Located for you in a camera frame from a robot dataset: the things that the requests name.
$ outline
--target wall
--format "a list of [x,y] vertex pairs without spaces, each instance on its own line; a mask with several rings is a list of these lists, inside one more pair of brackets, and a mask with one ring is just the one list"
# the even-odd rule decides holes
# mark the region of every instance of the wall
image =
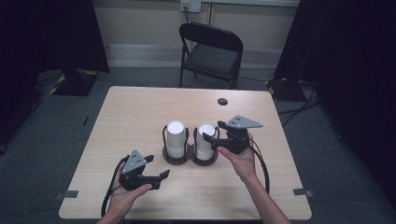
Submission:
[[[179,1],[93,0],[93,4],[105,43],[180,46],[178,27],[186,18]],[[235,32],[246,49],[283,49],[295,10],[203,2],[202,12],[190,13],[189,19]]]

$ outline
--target black curtain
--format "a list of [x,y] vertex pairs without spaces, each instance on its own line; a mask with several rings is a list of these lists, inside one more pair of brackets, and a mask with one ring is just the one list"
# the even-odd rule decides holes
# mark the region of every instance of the black curtain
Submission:
[[276,77],[318,84],[343,140],[396,207],[396,2],[332,0],[310,21],[317,5],[301,0]]
[[40,72],[108,72],[91,0],[0,1],[0,131]]

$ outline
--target black folding chair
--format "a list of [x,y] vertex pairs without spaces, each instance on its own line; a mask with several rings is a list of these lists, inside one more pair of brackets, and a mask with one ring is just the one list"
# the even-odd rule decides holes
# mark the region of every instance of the black folding chair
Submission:
[[179,32],[183,41],[179,87],[182,86],[183,71],[188,70],[195,75],[231,81],[230,89],[236,88],[244,50],[237,35],[198,22],[183,23]]

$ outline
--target table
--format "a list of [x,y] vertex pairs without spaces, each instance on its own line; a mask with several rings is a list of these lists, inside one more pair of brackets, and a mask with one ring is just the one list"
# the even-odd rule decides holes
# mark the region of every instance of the table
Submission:
[[[228,100],[219,105],[218,99]],[[163,158],[163,127],[182,121],[190,130],[203,123],[217,125],[241,115],[263,124],[249,129],[260,147],[270,175],[270,195],[290,219],[309,219],[304,195],[295,196],[302,183],[291,156],[271,95],[266,91],[225,91],[173,88],[112,87],[106,96],[68,190],[77,198],[64,198],[62,218],[99,218],[102,201],[120,159],[137,149],[154,155],[143,175],[170,169],[159,190],[138,198],[127,219],[250,220],[260,219],[250,195],[230,162],[219,155],[210,166],[192,161],[171,165]],[[262,168],[256,160],[259,178]]]

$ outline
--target person's left hand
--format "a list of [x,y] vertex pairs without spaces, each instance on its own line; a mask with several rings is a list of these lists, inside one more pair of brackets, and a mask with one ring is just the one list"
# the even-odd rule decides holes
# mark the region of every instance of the person's left hand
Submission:
[[152,185],[150,184],[143,185],[132,191],[128,191],[125,188],[120,187],[120,173],[124,165],[125,162],[120,165],[120,168],[117,171],[117,175],[112,186],[112,189],[115,190],[111,194],[110,205],[108,206],[106,214],[98,223],[118,223],[122,221],[126,214],[131,210],[134,201],[152,188]]

